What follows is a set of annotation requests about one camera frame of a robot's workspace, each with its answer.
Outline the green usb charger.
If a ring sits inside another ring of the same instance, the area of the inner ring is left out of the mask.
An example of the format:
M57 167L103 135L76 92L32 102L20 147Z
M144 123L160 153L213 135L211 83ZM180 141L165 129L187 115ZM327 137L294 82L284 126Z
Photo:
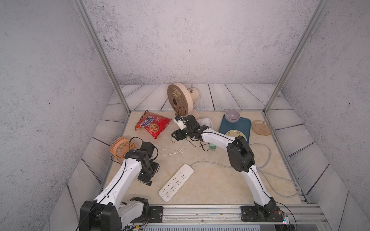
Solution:
M217 146L213 143L209 143L210 150L215 150Z

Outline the white power strip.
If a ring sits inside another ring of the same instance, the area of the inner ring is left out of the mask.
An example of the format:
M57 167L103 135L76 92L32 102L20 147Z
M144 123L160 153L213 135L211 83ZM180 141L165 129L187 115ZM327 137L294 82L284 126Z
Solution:
M194 169L190 165L184 164L160 189L160 198L164 202L169 202L190 179L193 173Z

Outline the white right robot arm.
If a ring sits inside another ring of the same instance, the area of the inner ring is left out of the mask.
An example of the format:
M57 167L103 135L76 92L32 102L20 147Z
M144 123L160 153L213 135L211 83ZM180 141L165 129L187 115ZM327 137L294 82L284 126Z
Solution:
M172 133L177 141L187 137L195 140L215 144L227 151L231 167L241 172L254 199L254 204L261 208L272 208L276 206L274 198L268 193L257 172L254 153L247 140L242 137L230 137L214 131L206 125L200 125L193 115L182 117L180 115L173 119L179 127Z

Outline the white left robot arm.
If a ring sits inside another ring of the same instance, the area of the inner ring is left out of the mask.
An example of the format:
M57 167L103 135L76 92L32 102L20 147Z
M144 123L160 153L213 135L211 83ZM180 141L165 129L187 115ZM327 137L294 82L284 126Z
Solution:
M124 163L108 186L93 200L80 208L78 231L123 231L130 223L149 221L149 202L133 197L123 205L122 199L134 179L150 186L159 164L153 158L158 151L150 142L142 142L139 149L129 150Z

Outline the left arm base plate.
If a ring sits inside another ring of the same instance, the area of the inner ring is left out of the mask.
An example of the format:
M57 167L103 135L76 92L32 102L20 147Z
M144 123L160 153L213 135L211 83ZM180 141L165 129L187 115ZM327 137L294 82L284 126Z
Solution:
M162 206L150 206L144 208L143 214L134 220L134 223L162 223L163 219Z

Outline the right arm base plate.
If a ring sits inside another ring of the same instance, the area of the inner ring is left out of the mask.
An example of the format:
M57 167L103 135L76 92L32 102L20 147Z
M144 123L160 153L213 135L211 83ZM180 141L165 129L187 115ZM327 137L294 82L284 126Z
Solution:
M274 201L265 206L254 203L254 206L241 206L243 222L283 222L285 217Z

